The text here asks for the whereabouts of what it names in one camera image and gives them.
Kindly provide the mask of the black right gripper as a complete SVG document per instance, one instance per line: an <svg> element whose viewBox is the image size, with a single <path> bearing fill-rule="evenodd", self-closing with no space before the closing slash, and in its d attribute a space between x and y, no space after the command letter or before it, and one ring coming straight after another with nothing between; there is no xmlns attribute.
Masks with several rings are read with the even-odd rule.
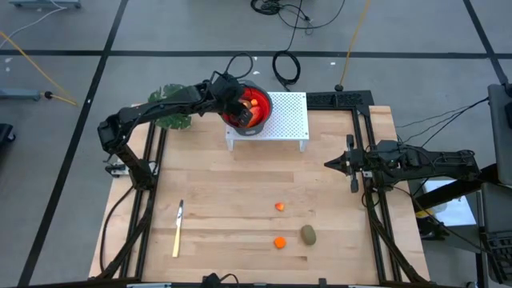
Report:
<svg viewBox="0 0 512 288"><path fill-rule="evenodd" d="M357 193L359 191L359 184L357 173L361 172L363 183L368 185L372 190L378 188L376 173L370 168L370 162L367 159L364 149L354 147L354 136L348 134L346 136L347 151L339 157L325 162L324 167L330 168L344 173L350 177L350 191Z"/></svg>

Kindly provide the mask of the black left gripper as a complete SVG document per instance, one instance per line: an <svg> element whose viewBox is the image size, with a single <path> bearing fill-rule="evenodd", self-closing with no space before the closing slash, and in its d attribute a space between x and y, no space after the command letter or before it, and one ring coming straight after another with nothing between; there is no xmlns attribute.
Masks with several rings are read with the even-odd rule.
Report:
<svg viewBox="0 0 512 288"><path fill-rule="evenodd" d="M252 119L250 109L240 102L244 87L231 74L218 73L210 84L210 94L214 98L214 110L234 126L247 126Z"/></svg>

